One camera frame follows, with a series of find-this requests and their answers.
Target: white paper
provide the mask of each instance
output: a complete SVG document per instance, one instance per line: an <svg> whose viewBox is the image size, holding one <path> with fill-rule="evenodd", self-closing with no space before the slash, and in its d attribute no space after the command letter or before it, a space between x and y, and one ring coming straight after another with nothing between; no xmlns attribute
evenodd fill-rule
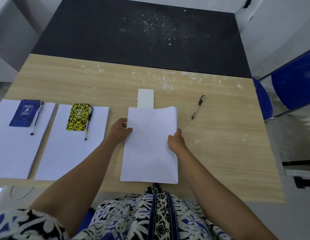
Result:
<svg viewBox="0 0 310 240"><path fill-rule="evenodd" d="M0 178L26 179L52 117L55 104L45 103L29 127L9 126L20 104L20 100L4 99L0 103Z"/></svg>
<svg viewBox="0 0 310 240"><path fill-rule="evenodd" d="M137 108L154 108L153 89L138 89Z"/></svg>
<svg viewBox="0 0 310 240"><path fill-rule="evenodd" d="M121 181L178 183L177 157L167 144L177 129L177 109L129 108Z"/></svg>
<svg viewBox="0 0 310 240"><path fill-rule="evenodd" d="M53 128L35 180L57 180L81 163L104 139L109 107L93 106L88 137L85 131L66 130L72 105L58 107Z"/></svg>

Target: printed logo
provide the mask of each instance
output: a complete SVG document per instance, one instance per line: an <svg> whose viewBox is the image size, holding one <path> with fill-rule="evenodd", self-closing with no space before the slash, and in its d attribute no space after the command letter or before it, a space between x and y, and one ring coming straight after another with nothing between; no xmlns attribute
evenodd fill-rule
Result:
<svg viewBox="0 0 310 240"><path fill-rule="evenodd" d="M76 118L81 119L83 112L84 112L84 109L81 109L81 108L76 109Z"/></svg>
<svg viewBox="0 0 310 240"><path fill-rule="evenodd" d="M33 105L24 105L23 109L21 110L21 115L29 115L33 109Z"/></svg>

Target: blue patterned card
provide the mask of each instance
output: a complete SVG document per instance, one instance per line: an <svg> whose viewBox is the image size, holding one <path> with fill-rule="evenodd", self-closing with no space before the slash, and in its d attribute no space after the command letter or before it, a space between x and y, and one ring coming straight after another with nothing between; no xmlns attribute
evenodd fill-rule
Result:
<svg viewBox="0 0 310 240"><path fill-rule="evenodd" d="M36 115L40 100L22 100L9 126L29 127Z"/></svg>

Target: patterned clothing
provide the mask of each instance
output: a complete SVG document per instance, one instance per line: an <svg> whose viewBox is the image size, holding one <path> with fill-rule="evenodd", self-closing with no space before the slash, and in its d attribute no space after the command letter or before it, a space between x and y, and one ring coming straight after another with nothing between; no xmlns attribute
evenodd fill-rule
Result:
<svg viewBox="0 0 310 240"><path fill-rule="evenodd" d="M68 240L65 229L35 210L0 212L0 240ZM76 240L231 239L209 222L200 206L162 192L157 184L143 193L107 200L99 205L89 227Z"/></svg>

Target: black tabletop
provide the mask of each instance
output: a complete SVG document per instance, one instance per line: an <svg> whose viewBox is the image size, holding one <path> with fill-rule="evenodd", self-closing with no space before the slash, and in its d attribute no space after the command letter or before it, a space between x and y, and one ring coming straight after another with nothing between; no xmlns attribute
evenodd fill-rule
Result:
<svg viewBox="0 0 310 240"><path fill-rule="evenodd" d="M251 77L233 13L128 0L62 0L32 53Z"/></svg>

